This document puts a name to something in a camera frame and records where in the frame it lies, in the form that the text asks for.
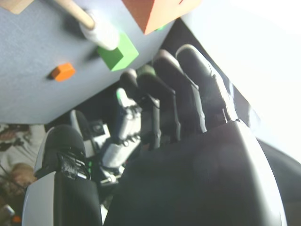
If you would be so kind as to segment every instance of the toy block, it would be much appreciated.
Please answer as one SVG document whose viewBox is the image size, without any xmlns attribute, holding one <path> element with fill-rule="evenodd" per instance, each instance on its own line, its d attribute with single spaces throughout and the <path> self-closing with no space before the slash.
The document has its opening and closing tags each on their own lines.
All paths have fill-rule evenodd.
<svg viewBox="0 0 301 226">
<path fill-rule="evenodd" d="M 202 0 L 122 0 L 144 34 L 190 12 Z"/>
<path fill-rule="evenodd" d="M 66 63 L 63 65 L 59 65 L 56 67 L 52 73 L 51 76 L 56 81 L 65 81 L 69 78 L 71 78 L 75 74 L 76 70 L 73 68 L 72 64 Z"/>
<path fill-rule="evenodd" d="M 33 0 L 0 0 L 0 7 L 13 14 L 20 14 Z"/>
<path fill-rule="evenodd" d="M 135 46 L 125 33 L 120 34 L 119 45 L 114 50 L 97 49 L 98 54 L 111 71 L 117 71 L 128 67 L 139 55 Z"/>
</svg>

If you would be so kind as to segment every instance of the orange block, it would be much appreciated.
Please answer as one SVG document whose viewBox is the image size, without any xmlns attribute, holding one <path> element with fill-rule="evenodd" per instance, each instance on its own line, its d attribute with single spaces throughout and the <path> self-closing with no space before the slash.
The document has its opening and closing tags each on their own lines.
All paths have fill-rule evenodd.
<svg viewBox="0 0 301 226">
<path fill-rule="evenodd" d="M 76 70 L 73 68 L 72 64 L 66 63 L 63 65 L 59 65 L 56 67 L 52 73 L 51 76 L 56 80 L 56 81 L 64 81 L 69 78 L 71 78 L 75 74 Z"/>
<path fill-rule="evenodd" d="M 190 12 L 202 0 L 122 0 L 128 11 L 148 34 Z"/>
</svg>

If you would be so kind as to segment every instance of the green block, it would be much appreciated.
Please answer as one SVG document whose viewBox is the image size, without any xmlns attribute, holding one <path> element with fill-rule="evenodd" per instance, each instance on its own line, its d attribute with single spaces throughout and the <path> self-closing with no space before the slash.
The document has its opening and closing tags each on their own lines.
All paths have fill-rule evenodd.
<svg viewBox="0 0 301 226">
<path fill-rule="evenodd" d="M 116 49 L 109 51 L 98 47 L 97 52 L 111 71 L 125 69 L 139 55 L 135 46 L 125 33 L 120 34 L 120 42 Z"/>
</svg>

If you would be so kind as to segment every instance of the wooden handle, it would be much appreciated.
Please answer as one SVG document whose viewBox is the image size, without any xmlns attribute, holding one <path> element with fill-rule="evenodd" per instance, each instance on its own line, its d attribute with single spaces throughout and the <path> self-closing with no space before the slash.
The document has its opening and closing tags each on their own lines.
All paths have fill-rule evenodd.
<svg viewBox="0 0 301 226">
<path fill-rule="evenodd" d="M 92 17 L 87 14 L 81 7 L 79 7 L 72 0 L 54 0 L 75 19 L 82 23 L 87 29 L 92 30 L 95 27 L 95 22 Z"/>
</svg>

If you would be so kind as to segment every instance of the bright white wall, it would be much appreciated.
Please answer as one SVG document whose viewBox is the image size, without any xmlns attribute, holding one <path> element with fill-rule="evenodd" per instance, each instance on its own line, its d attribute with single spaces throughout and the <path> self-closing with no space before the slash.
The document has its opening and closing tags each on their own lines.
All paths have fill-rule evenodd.
<svg viewBox="0 0 301 226">
<path fill-rule="evenodd" d="M 204 0 L 183 17 L 260 115 L 271 145 L 301 161 L 301 2 Z"/>
</svg>

